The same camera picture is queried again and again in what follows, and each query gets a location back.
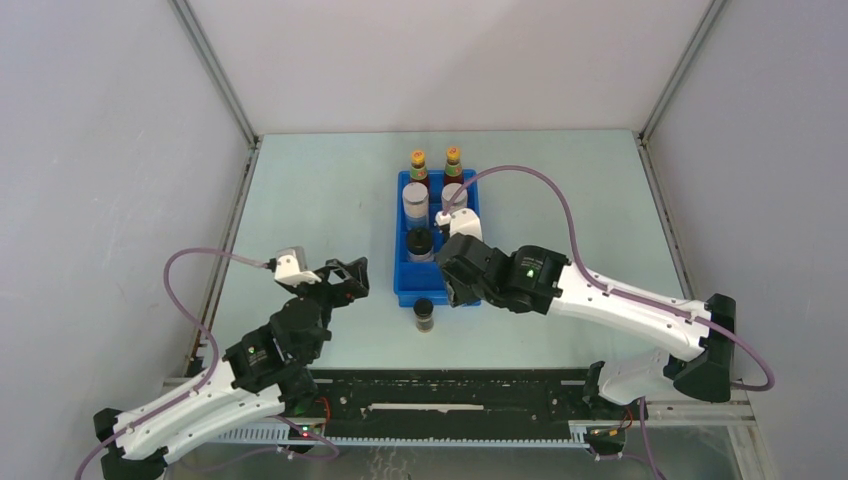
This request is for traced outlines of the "white spice jar black lid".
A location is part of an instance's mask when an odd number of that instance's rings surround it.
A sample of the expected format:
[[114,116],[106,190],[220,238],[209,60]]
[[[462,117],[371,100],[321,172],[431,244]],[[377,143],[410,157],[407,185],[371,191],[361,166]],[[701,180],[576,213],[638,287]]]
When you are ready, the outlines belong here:
[[423,263],[433,260],[433,234],[425,227],[409,230],[405,237],[407,260],[413,263]]

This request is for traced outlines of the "small pepper jar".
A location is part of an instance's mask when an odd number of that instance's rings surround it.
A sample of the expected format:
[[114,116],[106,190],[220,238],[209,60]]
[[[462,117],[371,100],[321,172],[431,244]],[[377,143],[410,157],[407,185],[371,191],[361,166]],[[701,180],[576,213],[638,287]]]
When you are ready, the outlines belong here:
[[420,332],[427,333],[433,329],[433,311],[434,305],[430,299],[419,298],[414,303],[413,313],[416,317],[416,328]]

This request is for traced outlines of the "clear jar silver lid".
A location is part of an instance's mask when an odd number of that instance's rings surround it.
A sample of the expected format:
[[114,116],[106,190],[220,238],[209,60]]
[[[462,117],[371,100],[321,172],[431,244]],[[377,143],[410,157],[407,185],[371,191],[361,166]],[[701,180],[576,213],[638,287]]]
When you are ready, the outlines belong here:
[[408,183],[402,190],[402,206],[408,230],[428,225],[429,190],[425,184]]
[[449,183],[441,190],[441,205],[444,211],[456,211],[468,205],[468,193],[461,183]]

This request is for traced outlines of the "red sauce bottle yellow cap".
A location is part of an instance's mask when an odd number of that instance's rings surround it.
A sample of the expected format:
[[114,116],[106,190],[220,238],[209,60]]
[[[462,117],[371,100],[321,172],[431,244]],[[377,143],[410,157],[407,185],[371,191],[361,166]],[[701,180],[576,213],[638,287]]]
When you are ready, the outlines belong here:
[[464,170],[461,163],[461,149],[450,146],[446,149],[446,162],[443,172],[443,184],[462,184],[464,182]]

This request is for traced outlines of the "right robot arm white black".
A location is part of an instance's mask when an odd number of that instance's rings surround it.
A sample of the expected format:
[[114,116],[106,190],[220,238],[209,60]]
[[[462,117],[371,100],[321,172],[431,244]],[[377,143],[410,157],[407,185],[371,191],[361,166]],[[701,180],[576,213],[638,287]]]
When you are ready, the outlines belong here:
[[731,398],[733,344],[723,334],[735,321],[730,297],[677,305],[617,284],[597,287],[564,254],[539,246],[506,254],[463,234],[451,236],[435,260],[453,307],[484,301],[516,314],[579,318],[652,343],[642,356],[590,366],[581,402],[593,417],[670,389],[710,403]]

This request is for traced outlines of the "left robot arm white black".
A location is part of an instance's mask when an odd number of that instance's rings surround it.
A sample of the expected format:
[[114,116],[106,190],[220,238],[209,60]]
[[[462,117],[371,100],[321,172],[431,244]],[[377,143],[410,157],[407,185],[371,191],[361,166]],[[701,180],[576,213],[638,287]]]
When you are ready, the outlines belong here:
[[133,410],[106,408],[93,421],[106,479],[158,479],[207,441],[272,415],[304,416],[319,397],[310,365],[324,343],[334,310],[368,296],[368,261],[331,259],[315,270],[301,248],[266,261],[235,261],[265,269],[291,294],[269,321],[221,349],[208,340],[212,360],[197,376]]

